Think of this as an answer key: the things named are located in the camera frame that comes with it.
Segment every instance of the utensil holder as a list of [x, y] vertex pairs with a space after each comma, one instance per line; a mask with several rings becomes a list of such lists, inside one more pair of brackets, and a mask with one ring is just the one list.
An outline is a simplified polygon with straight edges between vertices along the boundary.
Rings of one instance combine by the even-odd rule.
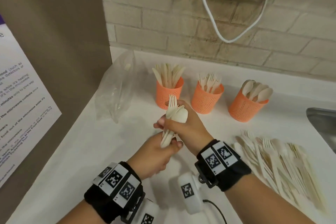
[[222, 84], [212, 94], [204, 91], [201, 88], [200, 83], [197, 82], [195, 93], [192, 97], [191, 106], [195, 112], [200, 114], [208, 114], [212, 111], [223, 92], [224, 86]]
[[169, 95], [175, 95], [177, 99], [180, 98], [182, 86], [184, 84], [184, 80], [180, 77], [174, 89], [168, 89], [164, 86], [160, 85], [158, 81], [156, 81], [156, 104], [161, 109], [168, 109], [166, 106], [166, 102], [169, 101]]
[[255, 103], [252, 100], [249, 100], [242, 94], [240, 90], [229, 107], [229, 114], [231, 117], [240, 122], [248, 122], [252, 119], [264, 105], [268, 103], [268, 99]]

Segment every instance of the clear plastic bag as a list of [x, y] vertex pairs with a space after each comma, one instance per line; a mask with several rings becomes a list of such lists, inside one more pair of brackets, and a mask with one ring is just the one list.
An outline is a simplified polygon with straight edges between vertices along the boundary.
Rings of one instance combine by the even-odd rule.
[[98, 120], [112, 118], [118, 123], [120, 116], [131, 105], [137, 80], [133, 51], [123, 52], [107, 69], [95, 96]]

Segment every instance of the wrist strap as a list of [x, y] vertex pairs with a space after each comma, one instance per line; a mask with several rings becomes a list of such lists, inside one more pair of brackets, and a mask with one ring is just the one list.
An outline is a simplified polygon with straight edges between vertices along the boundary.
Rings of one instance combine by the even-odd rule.
[[197, 159], [195, 166], [209, 188], [217, 185], [221, 191], [227, 191], [242, 176], [251, 173], [250, 167], [230, 146], [216, 139], [197, 154]]
[[126, 163], [111, 163], [93, 181], [93, 185], [84, 194], [85, 201], [106, 223], [116, 217], [126, 216], [144, 197], [141, 180]]

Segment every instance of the black cable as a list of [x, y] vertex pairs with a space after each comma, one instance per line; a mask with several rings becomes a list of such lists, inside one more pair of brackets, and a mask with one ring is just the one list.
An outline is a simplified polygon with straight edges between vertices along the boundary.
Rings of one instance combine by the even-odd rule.
[[217, 205], [215, 205], [214, 202], [211, 202], [211, 201], [208, 200], [208, 199], [204, 199], [203, 202], [204, 202], [204, 203], [210, 203], [210, 204], [212, 204], [213, 206], [215, 206], [216, 209], [217, 209], [217, 210], [219, 211], [219, 213], [221, 214], [221, 216], [223, 217], [223, 220], [224, 220], [225, 224], [228, 224], [228, 223], [226, 222], [226, 219], [225, 219], [224, 215], [222, 214], [221, 210], [218, 208]]

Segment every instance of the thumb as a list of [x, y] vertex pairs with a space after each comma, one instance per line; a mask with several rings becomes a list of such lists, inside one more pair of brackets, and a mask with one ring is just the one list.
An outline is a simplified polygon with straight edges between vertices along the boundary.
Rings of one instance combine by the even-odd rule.
[[183, 135], [187, 129], [187, 125], [185, 123], [180, 123], [171, 119], [165, 119], [164, 128], [169, 129], [179, 135]]
[[181, 141], [180, 142], [175, 141], [175, 143], [172, 142], [163, 150], [165, 151], [166, 155], [170, 157], [171, 155], [178, 153], [182, 147], [183, 143]]

